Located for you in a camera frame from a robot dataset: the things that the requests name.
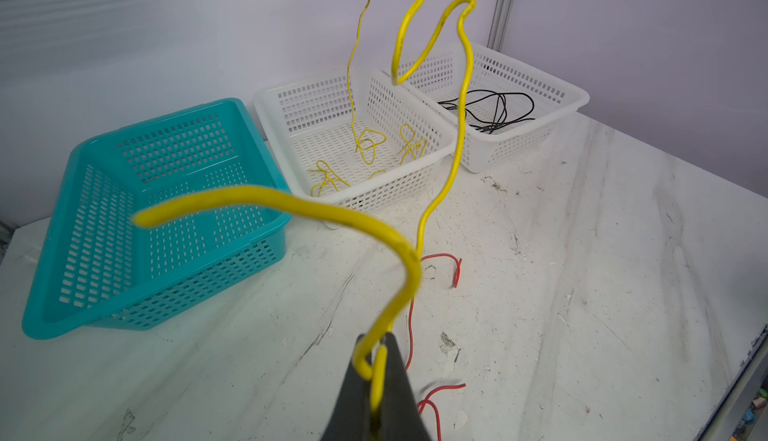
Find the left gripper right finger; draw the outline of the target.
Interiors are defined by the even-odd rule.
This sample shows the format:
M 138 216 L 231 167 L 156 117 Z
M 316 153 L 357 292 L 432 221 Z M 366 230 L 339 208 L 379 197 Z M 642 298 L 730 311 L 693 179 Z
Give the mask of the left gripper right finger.
M 379 407 L 378 439 L 383 441 L 430 441 L 419 415 L 395 336 L 383 337 L 387 359 L 383 398 Z

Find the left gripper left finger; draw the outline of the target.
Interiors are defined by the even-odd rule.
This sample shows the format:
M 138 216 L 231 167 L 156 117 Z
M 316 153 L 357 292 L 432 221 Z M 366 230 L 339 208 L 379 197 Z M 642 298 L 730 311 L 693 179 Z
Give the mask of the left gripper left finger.
M 372 440 L 370 382 L 364 380 L 350 360 L 331 417 L 321 441 Z

